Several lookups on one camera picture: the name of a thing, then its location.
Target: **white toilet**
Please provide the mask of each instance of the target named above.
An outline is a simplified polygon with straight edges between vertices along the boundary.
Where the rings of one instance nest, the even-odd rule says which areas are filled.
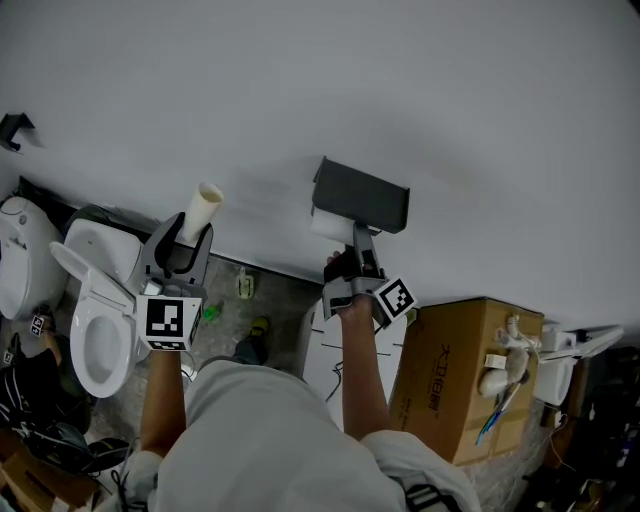
[[[78,379],[92,395],[111,396],[149,353],[136,335],[142,243],[124,231],[80,219],[71,225],[64,245],[53,242],[50,249],[81,282],[70,333]]]
[[[55,309],[64,293],[67,273],[47,247],[62,240],[47,215],[23,197],[11,197],[0,208],[0,313],[8,320],[27,320],[46,304]]]

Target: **toilet paper roll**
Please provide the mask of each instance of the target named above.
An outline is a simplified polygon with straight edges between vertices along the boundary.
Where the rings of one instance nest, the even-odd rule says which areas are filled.
[[[313,209],[311,232],[347,245],[353,245],[353,221],[335,213]]]
[[[222,190],[212,183],[200,183],[191,198],[182,227],[182,238],[195,243],[202,229],[211,222],[224,201]]]

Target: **toilet seat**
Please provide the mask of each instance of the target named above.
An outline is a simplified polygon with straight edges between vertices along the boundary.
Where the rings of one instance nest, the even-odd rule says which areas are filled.
[[[80,300],[71,327],[71,359],[82,386],[98,398],[116,393],[133,368],[136,324],[95,296]]]
[[[78,380],[93,396],[111,396],[135,364],[135,299],[69,247],[57,242],[49,247],[58,263],[82,283],[70,333]]]

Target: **sleeve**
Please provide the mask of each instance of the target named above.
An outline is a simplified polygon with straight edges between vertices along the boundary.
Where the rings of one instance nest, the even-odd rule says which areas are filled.
[[[152,452],[138,452],[127,465],[119,489],[105,500],[97,512],[120,512],[121,510],[155,510],[158,471],[162,457]],[[127,501],[127,507],[120,506],[121,497]]]
[[[402,486],[410,510],[427,510],[432,497],[440,501],[441,496],[450,496],[461,511],[480,512],[476,492],[462,470],[413,434],[383,430],[361,443],[373,453],[380,470]]]

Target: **cardboard box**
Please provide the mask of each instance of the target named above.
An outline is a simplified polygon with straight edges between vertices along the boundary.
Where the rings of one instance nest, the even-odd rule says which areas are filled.
[[[49,512],[54,502],[60,510],[75,510],[98,490],[90,478],[54,468],[24,447],[3,465],[2,473],[20,505],[31,512]]]
[[[520,445],[536,380],[535,357],[529,382],[479,446],[476,439],[496,405],[478,392],[487,354],[506,355],[496,331],[510,316],[520,331],[539,337],[543,315],[482,298],[423,308],[407,331],[391,401],[394,428],[411,432],[441,457],[457,465],[509,453]]]
[[[0,468],[11,456],[22,448],[22,441],[9,428],[0,429]]]

